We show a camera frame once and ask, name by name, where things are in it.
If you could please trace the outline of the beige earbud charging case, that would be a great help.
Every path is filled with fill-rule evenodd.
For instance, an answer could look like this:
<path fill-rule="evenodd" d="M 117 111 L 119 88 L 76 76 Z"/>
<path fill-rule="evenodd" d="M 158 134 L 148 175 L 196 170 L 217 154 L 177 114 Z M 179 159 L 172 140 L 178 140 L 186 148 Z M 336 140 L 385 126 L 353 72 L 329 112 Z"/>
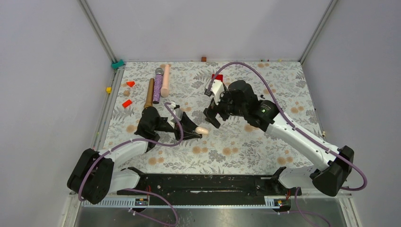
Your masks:
<path fill-rule="evenodd" d="M 202 135 L 208 135 L 209 134 L 209 130 L 206 128 L 202 128 L 202 127 L 196 127 L 195 128 L 195 132 L 198 134 L 202 134 Z"/>

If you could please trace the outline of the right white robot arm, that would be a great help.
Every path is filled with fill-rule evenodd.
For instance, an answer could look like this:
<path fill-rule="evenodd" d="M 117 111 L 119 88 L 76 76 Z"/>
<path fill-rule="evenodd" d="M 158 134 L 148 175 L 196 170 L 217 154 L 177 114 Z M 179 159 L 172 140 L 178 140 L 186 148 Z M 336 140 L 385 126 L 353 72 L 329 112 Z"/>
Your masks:
<path fill-rule="evenodd" d="M 294 122 L 287 114 L 269 100 L 259 100 L 250 84 L 238 80 L 226 87 L 214 80 L 205 87 L 212 97 L 205 108 L 206 121 L 215 128 L 231 116 L 243 117 L 253 127 L 279 138 L 304 155 L 312 166 L 300 168 L 283 167 L 276 171 L 271 182 L 274 193 L 283 195 L 290 188 L 314 187 L 321 193 L 334 197 L 349 176 L 354 151 L 348 146 L 339 148 L 326 143 Z"/>

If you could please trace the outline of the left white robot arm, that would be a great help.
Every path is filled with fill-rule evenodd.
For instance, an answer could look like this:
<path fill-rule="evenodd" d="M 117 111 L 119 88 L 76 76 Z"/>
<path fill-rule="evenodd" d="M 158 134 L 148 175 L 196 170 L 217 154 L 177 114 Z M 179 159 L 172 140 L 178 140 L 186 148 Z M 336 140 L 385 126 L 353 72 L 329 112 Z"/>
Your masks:
<path fill-rule="evenodd" d="M 143 109 L 141 118 L 132 139 L 116 145 L 111 149 L 95 151 L 88 148 L 81 154 L 68 181 L 67 187 L 78 194 L 81 201 L 97 204 L 107 194 L 130 189 L 135 194 L 142 194 L 147 182 L 138 171 L 120 169 L 126 161 L 140 156 L 159 142 L 158 132 L 171 132 L 179 145 L 183 140 L 201 139 L 209 130 L 196 125 L 178 105 L 167 103 L 170 117 L 160 116 L 153 106 Z"/>

